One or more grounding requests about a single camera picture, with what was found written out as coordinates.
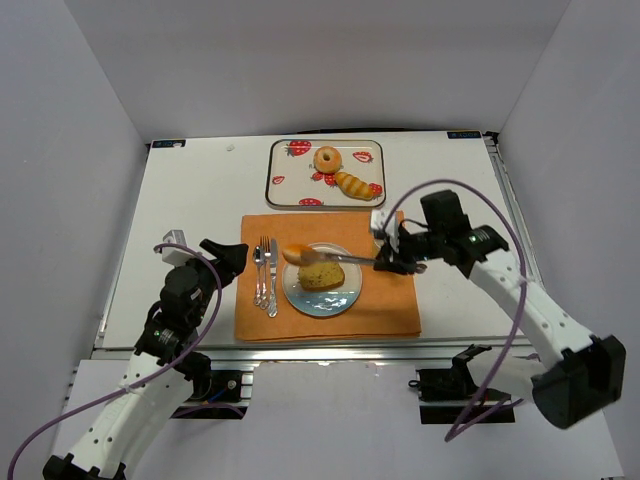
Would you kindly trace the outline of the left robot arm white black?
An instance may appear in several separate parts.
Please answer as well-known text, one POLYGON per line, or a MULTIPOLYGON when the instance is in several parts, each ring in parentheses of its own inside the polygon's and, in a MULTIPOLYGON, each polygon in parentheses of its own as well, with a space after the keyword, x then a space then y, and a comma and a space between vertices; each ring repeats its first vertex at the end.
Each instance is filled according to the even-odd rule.
POLYGON ((197 250, 172 242, 154 250, 172 268, 118 387, 69 452, 49 458, 46 479, 131 478, 176 410, 211 387, 211 361, 195 348, 213 324, 223 289, 243 273, 249 247, 204 239, 197 250))

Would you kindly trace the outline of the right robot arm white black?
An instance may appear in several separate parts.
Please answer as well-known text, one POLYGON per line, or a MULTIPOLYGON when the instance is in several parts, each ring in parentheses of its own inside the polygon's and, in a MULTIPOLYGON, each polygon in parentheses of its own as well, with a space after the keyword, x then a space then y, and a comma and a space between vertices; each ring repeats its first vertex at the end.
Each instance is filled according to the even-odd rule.
POLYGON ((620 399, 626 349, 615 336, 598 337, 530 281, 509 242, 490 226, 472 227, 455 192, 426 195, 421 207, 426 223, 418 233, 408 232, 394 213, 372 212, 370 231, 382 243, 375 269, 418 274, 426 261, 444 261, 484 291, 535 350, 533 359, 525 359, 511 356, 508 345, 499 350, 471 345, 453 357, 444 380, 421 386, 424 400, 451 394, 468 398, 469 406, 452 426, 454 434, 485 419, 474 410, 487 389, 506 394, 500 406, 533 403, 559 429, 620 399))

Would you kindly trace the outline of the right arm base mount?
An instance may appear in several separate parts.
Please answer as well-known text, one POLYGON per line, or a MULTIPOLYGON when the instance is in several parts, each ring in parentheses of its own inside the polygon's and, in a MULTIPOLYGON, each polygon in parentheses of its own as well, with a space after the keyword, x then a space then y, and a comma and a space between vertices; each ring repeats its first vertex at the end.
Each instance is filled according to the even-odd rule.
MULTIPOLYGON (((472 344, 452 359, 450 367, 416 371, 416 378, 408 382, 408 388, 418 396, 422 425, 454 424, 480 384, 474 382, 463 367, 473 357, 491 350, 488 345, 472 344)), ((510 395, 487 388, 464 420, 483 416, 481 423, 512 424, 515 422, 515 413, 510 406, 511 400, 510 395)))

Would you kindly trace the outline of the silver fork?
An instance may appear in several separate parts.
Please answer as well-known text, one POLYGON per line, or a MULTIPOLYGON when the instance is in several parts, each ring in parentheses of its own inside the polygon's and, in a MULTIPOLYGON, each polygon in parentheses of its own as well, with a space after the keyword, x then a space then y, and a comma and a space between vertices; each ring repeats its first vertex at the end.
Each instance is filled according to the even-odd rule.
POLYGON ((268 266, 270 261, 270 238, 268 236, 263 236, 261 238, 261 299, 259 303, 259 307, 262 310, 265 310, 268 307, 268 266))

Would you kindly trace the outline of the strawberry pattern tray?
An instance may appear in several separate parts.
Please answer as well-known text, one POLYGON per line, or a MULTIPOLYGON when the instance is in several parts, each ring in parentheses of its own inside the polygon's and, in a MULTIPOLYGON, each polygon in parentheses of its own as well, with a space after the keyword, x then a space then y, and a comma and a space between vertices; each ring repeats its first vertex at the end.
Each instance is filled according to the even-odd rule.
POLYGON ((270 150, 265 199, 278 209, 374 209, 386 200, 383 149, 374 140, 281 139, 270 150), (336 148, 342 156, 339 171, 369 184, 374 198, 350 198, 336 185, 334 174, 318 172, 313 156, 322 146, 336 148))

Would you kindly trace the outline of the round sesame bun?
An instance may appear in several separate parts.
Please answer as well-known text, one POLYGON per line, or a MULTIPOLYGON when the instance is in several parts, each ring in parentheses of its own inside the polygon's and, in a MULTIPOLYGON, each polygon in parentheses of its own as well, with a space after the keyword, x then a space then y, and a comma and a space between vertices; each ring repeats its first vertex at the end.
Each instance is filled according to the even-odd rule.
POLYGON ((315 250, 308 245, 292 244, 282 249, 284 259, 296 266, 310 265, 315 260, 315 250))

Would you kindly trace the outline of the round plate blue white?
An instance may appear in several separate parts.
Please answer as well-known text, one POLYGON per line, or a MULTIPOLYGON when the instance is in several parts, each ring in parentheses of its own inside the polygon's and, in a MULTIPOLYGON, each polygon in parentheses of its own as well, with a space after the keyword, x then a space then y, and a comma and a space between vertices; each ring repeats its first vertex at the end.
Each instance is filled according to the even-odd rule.
MULTIPOLYGON (((316 251, 351 255, 332 243, 314 243, 308 246, 316 251)), ((331 317, 347 311, 360 296, 363 275, 360 265, 338 264, 346 275, 342 286, 327 291, 305 291, 297 279, 301 266, 292 265, 285 260, 281 283, 286 299, 299 312, 316 318, 331 317)))

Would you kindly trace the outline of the striped long bread roll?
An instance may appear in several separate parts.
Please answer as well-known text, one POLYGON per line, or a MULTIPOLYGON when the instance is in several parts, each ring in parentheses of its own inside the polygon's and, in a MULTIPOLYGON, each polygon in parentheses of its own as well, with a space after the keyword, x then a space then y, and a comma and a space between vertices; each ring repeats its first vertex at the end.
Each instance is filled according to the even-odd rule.
POLYGON ((369 184, 358 177, 344 171, 334 174, 336 185, 350 198, 369 201, 374 198, 374 191, 369 184))

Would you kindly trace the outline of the sliced loaf bread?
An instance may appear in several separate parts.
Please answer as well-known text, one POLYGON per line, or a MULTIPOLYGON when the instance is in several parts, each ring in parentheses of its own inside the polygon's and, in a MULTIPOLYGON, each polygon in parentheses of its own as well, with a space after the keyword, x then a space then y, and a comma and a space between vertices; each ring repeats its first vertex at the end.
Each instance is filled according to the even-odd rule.
POLYGON ((346 275, 336 262, 320 262, 298 269, 297 279, 305 291, 327 291, 343 285, 346 275))

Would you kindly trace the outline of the left blue table label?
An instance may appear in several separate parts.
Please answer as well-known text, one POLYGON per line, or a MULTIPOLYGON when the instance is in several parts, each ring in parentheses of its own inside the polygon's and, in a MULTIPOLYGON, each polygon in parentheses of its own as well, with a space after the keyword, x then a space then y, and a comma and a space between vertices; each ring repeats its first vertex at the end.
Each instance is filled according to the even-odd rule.
POLYGON ((163 140, 154 140, 151 143, 152 149, 162 149, 162 148, 184 148, 186 145, 185 139, 163 139, 163 140))

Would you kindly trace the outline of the orange cloth placemat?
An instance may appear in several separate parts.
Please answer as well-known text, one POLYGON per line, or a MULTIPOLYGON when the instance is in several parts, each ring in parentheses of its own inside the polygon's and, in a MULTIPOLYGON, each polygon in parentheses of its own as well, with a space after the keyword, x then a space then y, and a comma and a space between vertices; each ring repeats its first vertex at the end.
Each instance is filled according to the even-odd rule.
MULTIPOLYGON (((241 241, 255 246, 261 237, 290 244, 332 243, 356 256, 373 253, 366 212, 246 215, 241 241)), ((235 337, 247 342, 279 342, 356 337, 413 337, 421 333, 414 280, 411 276, 361 269, 359 298, 346 312, 313 318, 297 311, 276 287, 279 313, 268 315, 253 304, 256 268, 248 264, 239 276, 235 302, 235 337)))

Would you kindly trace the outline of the metal serving tongs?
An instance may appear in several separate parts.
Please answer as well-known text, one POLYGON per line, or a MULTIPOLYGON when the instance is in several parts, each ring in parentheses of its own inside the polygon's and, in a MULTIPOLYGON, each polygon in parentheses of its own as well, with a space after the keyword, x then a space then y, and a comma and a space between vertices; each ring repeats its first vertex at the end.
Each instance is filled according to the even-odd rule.
POLYGON ((376 263, 374 258, 357 257, 352 255, 337 254, 332 252, 321 251, 304 251, 301 255, 302 265, 311 265, 315 263, 337 262, 345 264, 357 264, 373 266, 376 263))

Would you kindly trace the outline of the right blue table label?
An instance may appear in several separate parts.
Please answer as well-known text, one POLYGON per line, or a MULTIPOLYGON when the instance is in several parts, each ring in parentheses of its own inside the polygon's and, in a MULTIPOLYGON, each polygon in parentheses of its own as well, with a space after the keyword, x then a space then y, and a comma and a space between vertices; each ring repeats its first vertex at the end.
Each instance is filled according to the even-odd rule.
POLYGON ((447 131, 446 134, 449 139, 481 139, 482 138, 482 134, 477 130, 447 131))

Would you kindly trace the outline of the blue table label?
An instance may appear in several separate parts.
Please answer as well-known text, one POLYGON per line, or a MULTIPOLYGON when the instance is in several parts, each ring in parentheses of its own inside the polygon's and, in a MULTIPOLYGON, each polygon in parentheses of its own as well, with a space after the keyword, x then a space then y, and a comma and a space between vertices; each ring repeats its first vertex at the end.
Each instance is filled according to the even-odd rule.
POLYGON ((186 145, 185 139, 163 139, 163 140, 154 140, 151 143, 152 149, 162 149, 162 148, 184 148, 186 145))
POLYGON ((481 139, 482 138, 482 134, 477 130, 447 131, 446 134, 449 139, 481 139))

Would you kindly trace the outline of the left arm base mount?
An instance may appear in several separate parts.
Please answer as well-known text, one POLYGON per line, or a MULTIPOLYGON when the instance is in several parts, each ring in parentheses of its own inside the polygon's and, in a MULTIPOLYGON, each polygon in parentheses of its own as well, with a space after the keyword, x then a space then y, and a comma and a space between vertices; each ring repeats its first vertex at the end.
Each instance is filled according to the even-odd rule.
POLYGON ((248 409, 252 374, 212 370, 195 383, 194 393, 172 415, 178 420, 241 420, 248 409))

